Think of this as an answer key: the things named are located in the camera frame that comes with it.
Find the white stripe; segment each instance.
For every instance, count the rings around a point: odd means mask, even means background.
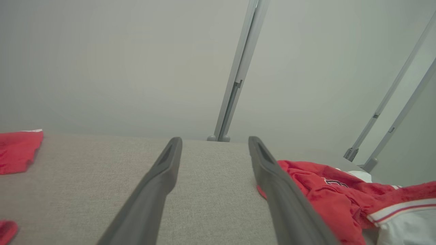
[[[413,207],[413,206],[418,206],[418,205],[426,205],[426,204],[436,204],[436,198],[428,198],[428,199],[421,199],[421,200],[398,203],[398,204],[383,208],[383,209],[381,209],[373,214],[370,214],[370,215],[368,215],[368,218],[370,220],[375,221],[375,220],[379,220],[379,219],[397,211],[398,209],[408,208],[408,207]]]
[[[398,216],[400,216],[400,215],[402,215],[402,214],[407,214],[407,213],[410,213],[410,212],[424,211],[424,210],[436,210],[436,207],[409,208],[409,209],[406,209],[406,210],[400,211],[400,212],[398,212],[398,213],[392,215],[391,217],[386,218],[386,219],[384,219],[384,220],[378,222],[377,224],[375,224],[375,226],[379,227],[380,225],[385,224],[385,223],[391,221],[393,218],[398,217]]]
[[[22,132],[41,132],[42,129],[35,129],[35,130],[23,130]]]

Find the beige upholstery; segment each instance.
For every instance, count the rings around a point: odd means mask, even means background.
[[[12,244],[95,244],[167,142],[47,134],[27,172],[0,176],[0,219],[20,229]],[[327,153],[298,150],[291,160],[360,170]],[[276,243],[246,144],[183,141],[157,242]]]

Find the red clothing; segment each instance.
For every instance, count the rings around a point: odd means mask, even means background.
[[[286,160],[278,163],[342,244],[365,244],[362,228],[374,227],[368,215],[394,204],[436,197],[436,181],[396,189],[366,183],[326,165]],[[266,198],[259,186],[257,189]]]
[[[18,226],[14,221],[0,221],[0,245],[6,245],[15,236]]]
[[[43,137],[41,129],[0,133],[0,174],[25,172]]]

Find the gray plastic bar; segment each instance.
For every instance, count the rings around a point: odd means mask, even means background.
[[[249,137],[249,150],[256,182],[267,196],[278,244],[339,244],[258,137]]]
[[[182,139],[172,138],[100,238],[98,245],[155,244],[165,198],[179,171]]]

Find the gray metal bar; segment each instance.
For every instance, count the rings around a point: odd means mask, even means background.
[[[433,16],[431,17],[430,21],[428,22],[427,26],[425,27],[424,31],[422,32],[421,36],[419,37],[418,41],[416,42],[412,52],[410,53],[409,57],[407,58],[406,62],[403,65],[403,67],[401,67],[400,72],[398,73],[397,77],[395,78],[395,80],[392,83],[391,87],[389,88],[388,92],[386,93],[386,95],[382,99],[380,105],[375,110],[375,113],[373,114],[371,119],[369,119],[368,123],[366,124],[363,131],[360,133],[356,142],[353,144],[353,146],[352,146],[353,151],[358,150],[358,148],[360,147],[360,145],[363,143],[364,139],[368,135],[369,131],[371,130],[372,126],[375,124],[375,121],[377,120],[378,116],[382,113],[383,109],[386,107],[390,98],[392,97],[395,90],[397,89],[398,84],[403,79],[404,74],[406,73],[407,69],[409,68],[411,62],[413,61],[416,54],[418,53],[418,50],[421,48],[422,43],[424,42],[425,38],[427,37],[428,33],[430,32],[430,28],[434,24],[435,21],[436,21],[436,11],[435,11],[435,13],[433,13]],[[353,153],[349,154],[347,159],[350,160],[351,155],[353,155]]]
[[[248,33],[252,25],[252,20],[253,20],[254,12],[256,10],[257,3],[258,0],[250,0],[248,4],[247,13],[245,14],[244,24],[242,25],[241,36],[239,36],[238,47],[236,48],[235,57],[233,58],[232,69],[230,70],[230,75],[227,81],[227,87],[224,92],[224,98],[221,103],[221,110],[218,114],[218,120],[215,126],[215,131],[213,135],[208,137],[208,141],[218,140],[218,136],[221,131],[225,118],[225,112],[227,111],[228,103],[232,95],[233,84],[235,82],[236,74],[238,72],[239,65],[241,63],[242,53],[244,52],[244,47],[248,38]]]
[[[232,121],[233,114],[235,113],[236,104],[238,103],[239,95],[241,94],[242,86],[244,85],[245,77],[247,76],[248,68],[250,67],[251,58],[256,48],[257,39],[259,38],[262,29],[263,21],[268,10],[270,0],[259,0],[257,3],[256,11],[254,12],[250,31],[248,33],[247,42],[245,44],[244,52],[242,54],[241,63],[236,75],[235,82],[240,83],[240,87],[236,91],[235,98],[228,102],[229,110],[226,110],[227,120],[221,128],[222,141],[229,142],[230,136],[227,135]]]
[[[350,153],[353,151],[353,148],[349,148],[348,150],[347,150],[347,152],[344,154],[344,158],[347,158],[348,159],[348,156],[350,155]]]
[[[386,146],[392,135],[394,134],[394,129],[398,128],[407,115],[407,113],[410,111],[411,107],[415,103],[415,101],[418,99],[421,92],[424,90],[425,86],[429,83],[430,79],[435,75],[436,72],[436,58],[433,60],[433,63],[431,64],[430,68],[427,70],[426,74],[422,78],[421,82],[419,83],[418,87],[416,87],[415,91],[413,92],[410,99],[407,101],[406,105],[404,106],[403,110],[401,110],[400,114],[398,115],[397,119],[395,119],[394,123],[390,127],[389,131],[385,134],[383,139],[378,144],[377,148],[374,150],[374,152],[371,154],[369,159],[366,161],[365,165],[363,166],[363,170],[370,172],[374,166],[377,164],[377,156],[380,154],[380,152],[383,150],[383,148]]]

